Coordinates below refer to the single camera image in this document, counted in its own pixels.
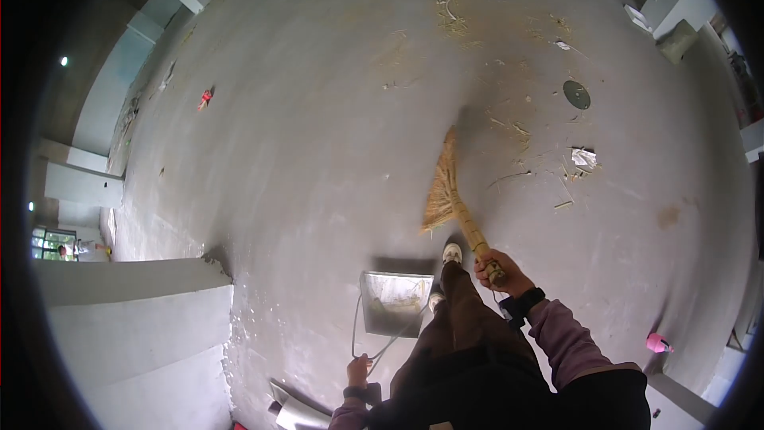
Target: lavender jacket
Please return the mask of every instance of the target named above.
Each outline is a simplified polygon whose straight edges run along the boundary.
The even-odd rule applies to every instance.
[[[528,315],[528,321],[528,334],[549,358],[556,389],[561,390],[587,370],[612,365],[591,339],[589,329],[573,319],[573,312],[559,300],[542,301]],[[360,430],[367,412],[359,399],[347,399],[332,413],[329,430]]]

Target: round metal plate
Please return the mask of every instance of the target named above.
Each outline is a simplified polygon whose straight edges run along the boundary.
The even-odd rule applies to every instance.
[[[591,105],[589,92],[587,92],[584,85],[578,83],[578,81],[566,81],[562,84],[562,92],[565,94],[565,98],[571,102],[571,105],[579,110],[586,110]]]

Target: straw broom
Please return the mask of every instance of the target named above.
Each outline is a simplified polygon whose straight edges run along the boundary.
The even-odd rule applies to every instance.
[[[478,225],[472,220],[470,211],[462,203],[456,189],[456,127],[451,127],[443,141],[443,151],[438,158],[435,167],[433,186],[427,195],[427,207],[422,221],[421,233],[432,231],[443,225],[449,219],[459,219],[459,227],[462,229],[467,243],[476,257],[486,254],[491,248],[485,241],[483,233]],[[499,263],[495,260],[486,266],[488,279],[491,284],[501,287],[507,283],[507,275],[504,274]]]

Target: sneaker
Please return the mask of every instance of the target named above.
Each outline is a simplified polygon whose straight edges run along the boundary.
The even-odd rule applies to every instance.
[[[443,265],[445,265],[445,263],[450,263],[451,261],[456,261],[457,263],[462,264],[462,248],[456,243],[446,244],[445,249],[443,250]]]
[[[443,300],[445,300],[445,295],[443,294],[443,290],[440,289],[440,285],[433,284],[433,287],[430,290],[429,299],[427,301],[427,307],[430,308],[430,312],[435,313],[435,306]]]

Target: broom handle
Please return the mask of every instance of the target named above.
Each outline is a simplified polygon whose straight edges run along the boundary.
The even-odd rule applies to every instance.
[[[451,206],[454,214],[459,219],[459,227],[462,228],[462,234],[467,238],[467,244],[472,249],[475,258],[480,259],[480,256],[487,254],[491,247],[485,241],[485,236],[478,229],[478,225],[472,220],[470,211],[462,203],[462,199],[456,190],[451,191]],[[507,274],[504,273],[497,261],[493,260],[488,263],[485,266],[485,270],[488,272],[488,280],[496,287],[501,287],[507,283]]]

